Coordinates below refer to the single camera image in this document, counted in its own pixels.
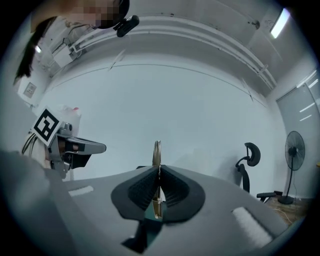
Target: black office chair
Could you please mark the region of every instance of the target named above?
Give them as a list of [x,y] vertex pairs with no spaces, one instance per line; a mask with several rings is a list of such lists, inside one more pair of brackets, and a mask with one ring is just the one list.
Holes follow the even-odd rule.
[[[236,164],[235,167],[237,168],[237,171],[241,173],[242,175],[242,184],[243,184],[243,190],[250,193],[250,179],[249,175],[246,171],[246,168],[243,163],[240,164],[242,160],[246,160],[246,163],[250,167],[256,166],[260,162],[261,153],[259,148],[251,143],[245,143],[246,146],[246,156],[242,157]],[[275,197],[276,193],[270,192],[270,193],[259,193],[256,195],[257,198],[260,198],[260,201],[263,203],[266,203],[268,198]]]

